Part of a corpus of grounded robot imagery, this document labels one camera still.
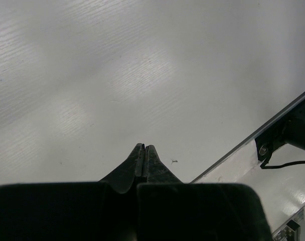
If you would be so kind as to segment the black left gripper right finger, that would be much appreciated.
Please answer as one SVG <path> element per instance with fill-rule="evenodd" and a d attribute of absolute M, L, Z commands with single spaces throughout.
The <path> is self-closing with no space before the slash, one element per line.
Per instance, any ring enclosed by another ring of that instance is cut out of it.
<path fill-rule="evenodd" d="M 238 183 L 187 184 L 145 151 L 147 182 L 138 185 L 138 240 L 271 240 L 259 196 Z"/>

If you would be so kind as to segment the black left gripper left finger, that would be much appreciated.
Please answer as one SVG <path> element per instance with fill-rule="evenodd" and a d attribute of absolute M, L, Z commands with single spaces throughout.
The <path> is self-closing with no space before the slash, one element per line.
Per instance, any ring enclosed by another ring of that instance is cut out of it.
<path fill-rule="evenodd" d="M 99 181 L 0 186 L 0 240 L 136 240 L 137 144 Z"/>

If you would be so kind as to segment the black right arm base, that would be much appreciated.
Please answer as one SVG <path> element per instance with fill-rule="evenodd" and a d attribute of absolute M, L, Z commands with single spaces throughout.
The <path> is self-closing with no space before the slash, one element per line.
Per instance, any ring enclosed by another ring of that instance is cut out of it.
<path fill-rule="evenodd" d="M 272 154 L 286 144 L 305 151 L 305 99 L 267 126 L 255 138 L 255 143 L 261 169 L 280 169 L 305 164 L 305 160 L 282 165 L 268 164 Z"/>

